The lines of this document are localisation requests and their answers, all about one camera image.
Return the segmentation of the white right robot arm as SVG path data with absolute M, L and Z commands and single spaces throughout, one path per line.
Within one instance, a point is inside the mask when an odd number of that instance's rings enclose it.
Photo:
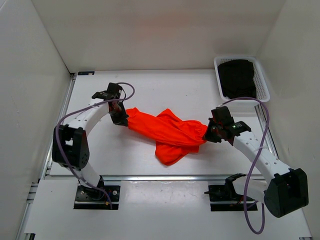
M 220 143 L 222 140 L 229 142 L 255 164 L 265 179 L 264 182 L 250 180 L 245 188 L 245 174 L 231 175 L 225 179 L 223 196 L 236 200 L 241 195 L 247 195 L 262 202 L 277 218 L 308 205 L 306 173 L 301 168 L 291 168 L 268 149 L 261 147 L 259 139 L 243 121 L 231 121 L 229 125 L 223 125 L 210 118 L 203 138 L 212 143 Z

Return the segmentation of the orange shorts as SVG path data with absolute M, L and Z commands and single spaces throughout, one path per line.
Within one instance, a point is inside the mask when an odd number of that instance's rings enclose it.
M 199 152 L 207 141 L 207 126 L 197 120 L 181 120 L 169 108 L 157 116 L 138 108 L 127 110 L 128 128 L 155 141 L 155 156 L 165 166 L 171 166 L 188 154 Z

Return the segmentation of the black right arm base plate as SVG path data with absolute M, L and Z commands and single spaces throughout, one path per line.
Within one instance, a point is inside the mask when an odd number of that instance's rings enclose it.
M 234 188 L 234 181 L 245 180 L 246 175 L 237 173 L 227 177 L 224 181 L 209 181 L 208 189 L 204 192 L 209 196 L 211 212 L 243 212 L 244 197 Z

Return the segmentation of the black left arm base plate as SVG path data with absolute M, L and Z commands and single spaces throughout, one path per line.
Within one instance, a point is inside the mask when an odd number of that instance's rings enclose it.
M 103 192 L 78 185 L 73 208 L 76 210 L 118 210 L 121 186 L 105 185 L 104 190 L 110 197 L 112 207 Z

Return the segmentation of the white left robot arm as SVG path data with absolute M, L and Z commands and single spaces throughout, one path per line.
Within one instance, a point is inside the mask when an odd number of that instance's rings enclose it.
M 113 117 L 114 123 L 126 126 L 127 114 L 123 99 L 99 101 L 80 110 L 71 112 L 60 119 L 53 130 L 52 160 L 68 169 L 88 188 L 87 194 L 93 200 L 100 200 L 105 194 L 102 177 L 89 163 L 90 151 L 88 135 L 106 115 Z

